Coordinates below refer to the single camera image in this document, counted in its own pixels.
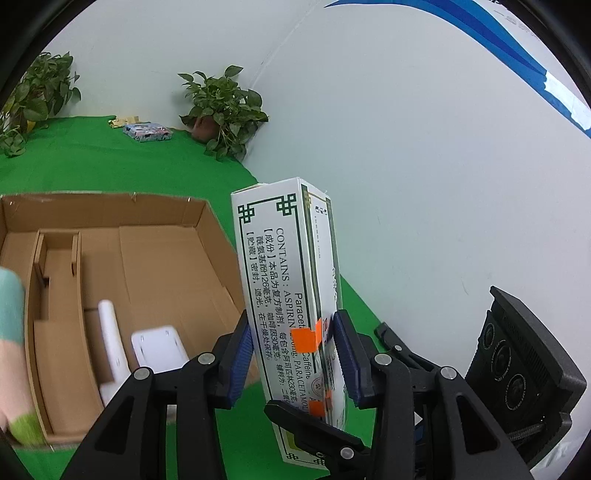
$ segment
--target camera lens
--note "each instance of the camera lens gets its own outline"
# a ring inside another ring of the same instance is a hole
[[[482,338],[482,345],[484,346],[484,348],[489,349],[494,339],[495,327],[492,323],[489,323],[484,330],[484,337]]]
[[[511,364],[511,347],[503,340],[496,346],[492,356],[492,374],[495,379],[501,380],[509,370]]]
[[[525,378],[517,374],[511,378],[505,393],[505,403],[510,410],[516,410],[525,397]]]

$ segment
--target white wall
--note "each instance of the white wall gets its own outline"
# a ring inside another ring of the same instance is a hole
[[[492,2],[491,0],[474,0],[482,8],[488,11],[510,35],[529,53],[534,60],[548,70],[560,83],[568,88],[585,105],[587,102],[583,94],[575,85],[573,79],[566,72],[562,64],[544,43],[534,34],[529,27],[517,18],[505,6]]]
[[[70,51],[78,104],[61,115],[139,115],[182,128],[191,103],[176,74],[221,75],[230,64],[248,88],[261,64],[317,0],[98,0],[48,46]]]
[[[591,380],[591,141],[538,93],[394,5],[315,9],[255,88],[270,122],[245,165],[331,195],[343,275],[411,348],[464,374],[496,285]],[[566,467],[590,407],[586,393],[537,478]]]

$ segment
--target pothos plant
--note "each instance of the pothos plant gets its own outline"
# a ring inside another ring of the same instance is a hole
[[[28,133],[37,122],[57,115],[70,99],[80,100],[80,90],[72,87],[80,77],[76,72],[70,75],[73,60],[69,52],[41,53],[12,91],[0,111],[0,150],[8,157],[25,151]]]
[[[242,90],[233,77],[242,71],[242,67],[230,65],[223,77],[207,77],[203,72],[194,74],[203,79],[195,82],[193,75],[179,73],[186,80],[183,85],[189,91],[186,96],[193,98],[193,108],[188,115],[181,116],[185,125],[194,128],[195,123],[206,117],[212,117],[219,126],[215,137],[209,140],[205,153],[219,160],[224,155],[231,155],[242,161],[246,155],[246,143],[252,138],[262,122],[269,117],[261,111],[261,95],[254,90]]]

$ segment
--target toy box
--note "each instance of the toy box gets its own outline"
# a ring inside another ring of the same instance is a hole
[[[172,130],[160,124],[129,124],[123,127],[123,132],[138,142],[170,140],[173,137]]]

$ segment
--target green floor mat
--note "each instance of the green floor mat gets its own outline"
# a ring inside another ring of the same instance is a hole
[[[172,140],[138,143],[121,129],[109,128],[112,117],[56,119],[34,131],[27,152],[16,158],[0,156],[0,193],[63,190],[143,192],[207,199],[222,227],[234,241],[230,193],[256,183],[241,164],[215,161],[204,154],[187,132]],[[343,304],[357,329],[371,334],[378,319],[343,280]],[[220,442],[229,480],[306,480],[322,472],[288,465],[281,460],[271,424],[263,413],[260,384],[245,390],[231,411],[218,411]],[[373,411],[349,406],[347,430],[368,445]],[[168,428],[168,480],[176,479],[174,426]],[[25,450],[19,457],[37,480],[57,480],[72,450]]]

